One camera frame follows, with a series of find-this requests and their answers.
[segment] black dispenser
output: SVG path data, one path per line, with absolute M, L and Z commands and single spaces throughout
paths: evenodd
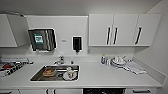
M 34 29 L 28 30 L 28 32 L 33 51 L 36 51 L 36 49 L 52 51 L 56 48 L 53 29 Z
M 76 54 L 82 50 L 82 37 L 73 37 L 73 50 L 76 51 Z

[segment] lower cabinet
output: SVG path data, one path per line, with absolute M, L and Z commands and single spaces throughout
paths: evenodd
M 19 90 L 20 94 L 82 94 L 83 89 L 28 89 Z
M 157 88 L 126 89 L 125 94 L 156 94 Z
M 49 94 L 48 89 L 20 89 L 20 94 Z
M 83 94 L 83 89 L 55 89 L 54 94 Z
M 20 94 L 18 90 L 0 90 L 0 94 Z

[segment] ceiling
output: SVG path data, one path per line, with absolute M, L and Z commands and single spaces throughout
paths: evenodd
M 161 0 L 0 0 L 0 11 L 24 15 L 138 14 Z

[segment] bottle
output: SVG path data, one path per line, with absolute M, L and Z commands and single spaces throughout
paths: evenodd
M 102 64 L 105 64 L 105 62 L 106 62 L 106 58 L 105 58 L 105 55 L 103 55 L 103 56 L 102 56 L 102 59 L 101 59 L 101 63 L 102 63 Z

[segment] sticker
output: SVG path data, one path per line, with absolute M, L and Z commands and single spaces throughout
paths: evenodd
M 41 34 L 34 34 L 36 44 L 43 44 L 43 37 Z

